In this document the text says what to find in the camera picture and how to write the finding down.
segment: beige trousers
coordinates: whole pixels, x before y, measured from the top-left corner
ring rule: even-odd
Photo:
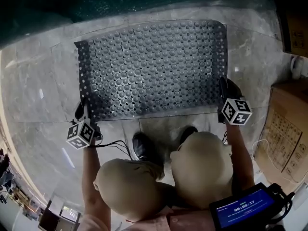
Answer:
[[[175,190],[185,203],[198,209],[231,196],[231,147],[214,134],[198,132],[172,152]],[[157,182],[163,169],[147,161],[114,159],[100,168],[94,186],[116,213],[130,221],[149,218],[166,206],[172,187]]]

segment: transparent bubble mat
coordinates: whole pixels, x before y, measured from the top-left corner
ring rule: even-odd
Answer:
[[[211,20],[145,23],[75,42],[93,121],[222,102],[227,32]]]

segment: marble floor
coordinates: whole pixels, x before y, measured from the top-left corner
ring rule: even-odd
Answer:
[[[59,27],[30,35],[2,49],[0,84],[5,119],[14,147],[33,183],[49,200],[53,194],[82,211],[82,151],[66,142],[69,121],[79,100],[75,41],[143,22],[212,19],[227,28],[228,77],[251,103],[253,115],[242,127],[252,151],[262,131],[273,83],[289,77],[291,55],[283,53],[274,10],[256,11],[190,4],[185,8],[155,9]],[[220,138],[226,130],[217,123],[216,107],[159,113],[130,120],[99,122],[104,143],[125,140],[131,149],[136,131],[148,134],[168,157],[177,147],[183,127],[194,125]],[[101,163],[127,158],[116,148],[98,150]],[[173,184],[169,163],[164,182]],[[113,227],[118,226],[119,218]]]

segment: black shoe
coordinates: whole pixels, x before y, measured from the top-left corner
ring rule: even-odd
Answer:
[[[140,161],[149,161],[160,167],[164,167],[164,161],[158,154],[154,143],[144,133],[136,133],[133,137],[133,148]]]
[[[184,132],[182,133],[181,139],[180,139],[180,144],[183,144],[184,141],[193,133],[197,133],[198,130],[193,127],[193,126],[189,126],[187,127]]]

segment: timer display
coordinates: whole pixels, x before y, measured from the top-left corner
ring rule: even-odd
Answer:
[[[233,203],[216,209],[222,228],[241,222],[274,203],[274,200],[263,190],[245,196]]]

